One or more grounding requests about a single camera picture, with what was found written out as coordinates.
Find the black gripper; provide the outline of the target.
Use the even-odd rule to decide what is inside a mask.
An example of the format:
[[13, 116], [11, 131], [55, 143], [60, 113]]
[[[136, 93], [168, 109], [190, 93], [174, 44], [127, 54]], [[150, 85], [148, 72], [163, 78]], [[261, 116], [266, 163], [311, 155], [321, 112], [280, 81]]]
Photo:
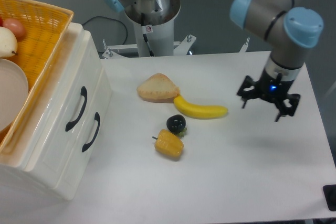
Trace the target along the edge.
[[294, 81], [283, 81], [280, 77], [282, 77], [281, 74], [273, 78], [267, 73], [262, 73], [260, 79], [254, 81], [251, 76], [246, 76], [237, 91], [237, 95], [243, 102], [242, 109], [245, 108], [247, 101], [259, 98], [267, 102], [275, 102], [278, 109], [275, 122], [287, 115], [294, 116], [301, 95], [297, 93], [288, 94]]

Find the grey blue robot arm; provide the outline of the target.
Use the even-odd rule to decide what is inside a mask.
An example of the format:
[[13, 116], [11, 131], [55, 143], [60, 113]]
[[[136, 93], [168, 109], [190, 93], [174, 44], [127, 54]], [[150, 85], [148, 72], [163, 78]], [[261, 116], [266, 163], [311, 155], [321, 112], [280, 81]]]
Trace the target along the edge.
[[[272, 46], [259, 80], [247, 76], [237, 95], [244, 102], [262, 99], [275, 105], [278, 116], [293, 116], [300, 95], [289, 89], [307, 54], [323, 30], [321, 16], [299, 7], [302, 0], [234, 0], [230, 19], [241, 29]], [[180, 0], [104, 0], [133, 22], [139, 56], [172, 56], [188, 51], [186, 42], [174, 46], [174, 19]]]

